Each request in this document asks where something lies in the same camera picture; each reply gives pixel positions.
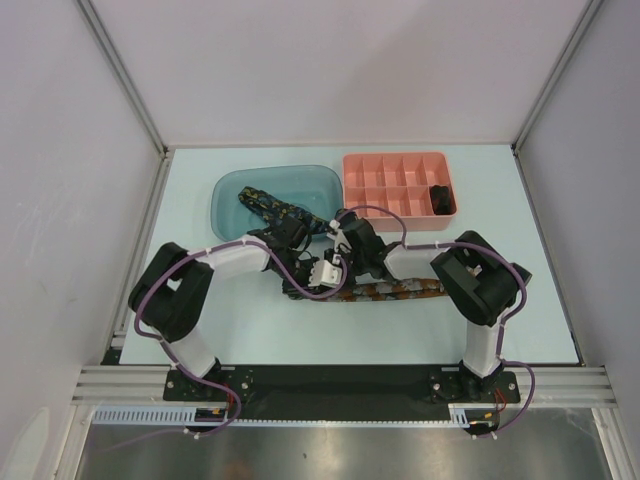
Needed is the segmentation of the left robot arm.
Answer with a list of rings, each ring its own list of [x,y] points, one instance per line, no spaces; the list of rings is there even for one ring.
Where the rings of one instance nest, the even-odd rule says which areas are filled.
[[[214,397],[220,362],[199,326],[212,282],[271,270],[305,288],[315,259],[301,260],[298,247],[309,246],[312,236],[302,221],[288,217],[207,250],[162,245],[129,294],[136,333],[160,342],[171,361],[189,371],[185,385],[197,398]]]

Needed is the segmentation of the orange floral tie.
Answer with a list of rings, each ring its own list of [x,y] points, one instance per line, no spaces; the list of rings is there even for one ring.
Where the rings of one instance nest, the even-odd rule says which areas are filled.
[[[380,302],[426,299],[447,296],[437,279],[410,278],[404,280],[354,284],[340,290],[323,302]]]

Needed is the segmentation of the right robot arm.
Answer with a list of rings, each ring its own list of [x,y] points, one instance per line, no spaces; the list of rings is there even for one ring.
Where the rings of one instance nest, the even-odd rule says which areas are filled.
[[[369,221],[345,212],[330,223],[330,232],[352,277],[369,275],[396,298],[424,291],[448,295],[467,321],[462,391],[473,401],[496,391],[505,366],[504,330],[526,303],[529,270],[505,260],[473,230],[443,244],[409,245],[405,237],[387,244]]]

